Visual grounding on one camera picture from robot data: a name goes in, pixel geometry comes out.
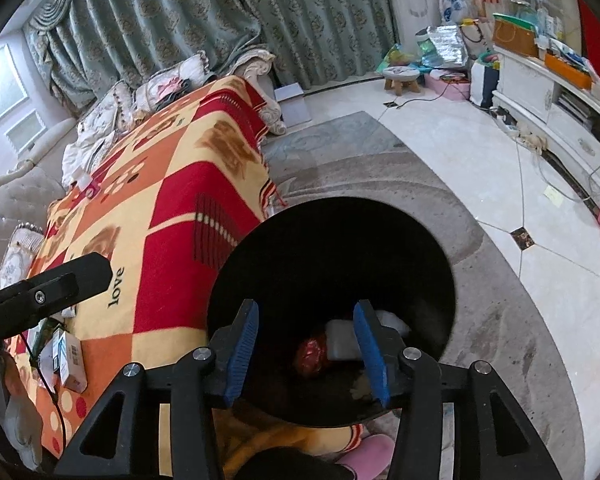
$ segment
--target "person's foot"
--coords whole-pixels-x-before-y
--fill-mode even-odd
[[[387,435],[368,436],[336,463],[349,469],[356,480],[373,480],[391,463],[394,441]]]

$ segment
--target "power cord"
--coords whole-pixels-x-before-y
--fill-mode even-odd
[[[442,96],[445,94],[445,92],[446,92],[447,90],[449,90],[449,87],[450,87],[451,85],[454,85],[454,86],[455,86],[455,85],[456,85],[456,83],[451,83],[451,82],[447,83],[447,84],[446,84],[446,86],[445,86],[445,89],[442,91],[442,94],[440,94],[438,97],[434,97],[433,99],[423,99],[423,98],[421,98],[421,97],[417,97],[417,98],[415,98],[415,99],[409,99],[408,101],[405,101],[405,102],[403,102],[401,105],[399,105],[399,106],[395,107],[395,109],[396,109],[396,110],[399,110],[399,109],[400,109],[400,108],[402,108],[402,107],[403,107],[405,104],[408,104],[408,103],[413,103],[414,101],[424,101],[424,102],[437,101],[438,99],[440,99],[440,98],[441,98],[441,97],[442,97]],[[459,92],[462,94],[462,97],[464,97],[464,98],[465,98],[467,101],[469,100],[469,98],[468,98],[466,95],[464,95],[464,93],[462,93],[460,90],[458,90],[458,91],[459,91]]]
[[[496,123],[497,125],[497,121],[495,119],[495,117],[493,117],[490,114],[491,119]],[[513,142],[515,142],[516,144],[520,145],[521,143],[518,142],[516,139],[511,139],[513,140]],[[548,186],[553,187],[560,195],[562,195],[564,198],[566,198],[567,200],[570,200],[571,202],[575,202],[575,203],[585,203],[585,202],[593,202],[594,205],[596,204],[593,200],[593,197],[591,196],[591,193],[593,192],[593,185],[592,185],[592,180],[593,180],[593,176],[600,170],[600,165],[593,170],[591,173],[589,173],[589,176],[587,177],[587,185],[589,186],[589,190],[585,190],[589,196],[587,196],[586,198],[574,198],[571,196],[568,196],[566,193],[563,193],[555,184],[552,184],[551,182],[549,182],[549,179],[547,179],[547,177],[544,175],[544,173],[542,172],[542,164],[541,164],[541,159],[542,156],[539,153],[536,153],[537,157],[538,157],[538,171],[540,173],[540,177],[542,178],[542,180],[544,181],[545,184],[547,184]]]
[[[31,348],[29,347],[29,343],[27,343],[27,338],[24,337],[24,334],[22,334],[22,333],[20,334],[20,338],[22,339],[24,346],[26,346],[27,352],[29,352],[30,360],[33,361],[34,366],[38,372],[38,375],[40,376],[40,379],[42,379],[42,383],[45,385],[46,392],[49,394],[49,397],[51,397],[51,402],[56,407],[56,411],[58,412],[58,417],[60,418],[60,424],[62,425],[62,451],[64,451],[66,449],[66,427],[64,426],[64,417],[62,416],[62,412],[60,411],[60,405],[58,404],[58,394],[53,392],[51,390],[51,388],[49,387],[49,385],[47,384],[44,375],[40,371],[40,365],[38,364],[38,360],[33,358]]]

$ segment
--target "metal bolt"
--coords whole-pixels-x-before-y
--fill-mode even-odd
[[[491,373],[491,370],[493,370],[487,361],[476,361],[474,363],[474,368],[476,372],[483,375],[489,374]]]
[[[138,363],[129,363],[122,368],[122,373],[125,377],[134,377],[140,373],[140,365]]]
[[[402,351],[402,355],[409,361],[417,361],[422,357],[422,352],[417,348],[410,346]]]
[[[211,348],[207,348],[206,346],[201,346],[200,348],[196,348],[193,351],[193,358],[196,361],[206,361],[211,357]]]

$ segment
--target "picture frame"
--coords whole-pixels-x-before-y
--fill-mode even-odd
[[[14,151],[21,155],[30,150],[33,144],[46,132],[46,125],[37,111],[32,110],[15,123],[4,135],[9,139]]]
[[[0,120],[28,99],[9,45],[5,43],[0,46]]]

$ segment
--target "gray area rug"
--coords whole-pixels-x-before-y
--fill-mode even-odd
[[[492,363],[564,480],[583,478],[582,425],[555,343],[500,251],[435,173],[365,112],[271,139],[262,150],[289,205],[328,196],[371,198],[429,229],[452,264],[458,295],[456,324],[441,361]],[[443,472],[450,471],[450,457],[443,454]]]

